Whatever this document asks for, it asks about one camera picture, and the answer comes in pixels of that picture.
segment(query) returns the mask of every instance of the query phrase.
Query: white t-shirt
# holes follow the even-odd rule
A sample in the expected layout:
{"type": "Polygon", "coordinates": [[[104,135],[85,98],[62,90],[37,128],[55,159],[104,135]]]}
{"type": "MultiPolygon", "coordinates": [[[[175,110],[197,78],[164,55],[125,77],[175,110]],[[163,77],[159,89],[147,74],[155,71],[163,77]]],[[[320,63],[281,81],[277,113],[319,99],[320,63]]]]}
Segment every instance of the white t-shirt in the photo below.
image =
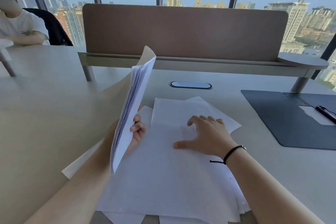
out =
{"type": "Polygon", "coordinates": [[[41,32],[45,41],[44,45],[49,44],[48,30],[44,25],[44,20],[24,9],[16,18],[7,18],[5,13],[0,11],[0,38],[17,35],[31,35],[33,31],[41,32]]]}

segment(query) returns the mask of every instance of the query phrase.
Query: black office chair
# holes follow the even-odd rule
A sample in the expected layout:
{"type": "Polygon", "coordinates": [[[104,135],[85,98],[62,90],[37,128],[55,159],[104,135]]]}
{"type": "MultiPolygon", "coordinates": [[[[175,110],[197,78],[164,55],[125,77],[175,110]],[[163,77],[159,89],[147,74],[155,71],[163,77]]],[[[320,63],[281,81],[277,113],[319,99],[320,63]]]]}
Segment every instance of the black office chair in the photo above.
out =
{"type": "Polygon", "coordinates": [[[24,9],[44,20],[45,27],[47,28],[49,34],[50,45],[73,46],[70,38],[64,31],[61,23],[56,19],[56,17],[52,13],[35,8],[24,8],[24,9]]]}

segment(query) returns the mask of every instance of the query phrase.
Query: person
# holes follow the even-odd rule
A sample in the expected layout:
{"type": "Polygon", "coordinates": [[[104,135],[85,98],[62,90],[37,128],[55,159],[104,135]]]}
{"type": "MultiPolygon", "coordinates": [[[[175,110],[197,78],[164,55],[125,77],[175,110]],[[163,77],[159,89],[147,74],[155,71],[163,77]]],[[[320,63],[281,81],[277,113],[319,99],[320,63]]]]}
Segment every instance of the person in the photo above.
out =
{"type": "MultiPolygon", "coordinates": [[[[134,117],[134,122],[131,127],[133,139],[127,153],[137,145],[146,131],[139,115],[134,117]]],[[[111,175],[110,150],[117,124],[116,121],[111,126],[103,143],[73,178],[25,224],[90,222],[100,194],[111,175]]],[[[177,150],[190,149],[224,158],[237,146],[222,119],[216,120],[211,116],[192,116],[187,125],[192,124],[197,126],[197,137],[192,141],[175,142],[172,147],[177,150]]],[[[243,148],[238,148],[230,154],[226,164],[237,180],[259,224],[323,223],[243,148]]]]}
{"type": "Polygon", "coordinates": [[[0,0],[0,39],[18,45],[49,45],[44,20],[22,9],[18,0],[0,0]]]}

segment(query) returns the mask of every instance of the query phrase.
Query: desk mat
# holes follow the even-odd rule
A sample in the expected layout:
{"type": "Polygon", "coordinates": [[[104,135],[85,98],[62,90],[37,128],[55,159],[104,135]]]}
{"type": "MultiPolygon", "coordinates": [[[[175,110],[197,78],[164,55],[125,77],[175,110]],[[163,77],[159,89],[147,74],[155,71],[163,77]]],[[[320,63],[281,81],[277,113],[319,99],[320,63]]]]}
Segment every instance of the desk mat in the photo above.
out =
{"type": "Polygon", "coordinates": [[[336,150],[336,125],[321,125],[299,106],[322,105],[336,112],[336,95],[242,90],[279,144],[336,150]]]}

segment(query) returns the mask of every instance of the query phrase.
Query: white desk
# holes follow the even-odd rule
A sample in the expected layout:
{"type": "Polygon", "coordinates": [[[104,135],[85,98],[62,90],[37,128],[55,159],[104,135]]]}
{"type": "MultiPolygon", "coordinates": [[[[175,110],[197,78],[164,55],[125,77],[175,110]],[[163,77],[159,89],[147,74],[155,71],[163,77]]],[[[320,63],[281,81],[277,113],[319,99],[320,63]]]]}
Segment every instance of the white desk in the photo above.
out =
{"type": "MultiPolygon", "coordinates": [[[[83,75],[75,47],[9,48],[17,73],[0,67],[0,216],[19,224],[67,181],[61,170],[104,135],[117,117],[101,90],[129,69],[94,67],[83,75]]],[[[201,96],[238,121],[237,143],[326,223],[334,223],[336,151],[286,148],[272,136],[240,90],[286,92],[296,78],[154,70],[143,104],[154,98],[201,96]],[[177,89],[171,81],[208,82],[212,90],[177,89]]],[[[310,81],[306,93],[333,94],[310,81]]]]}

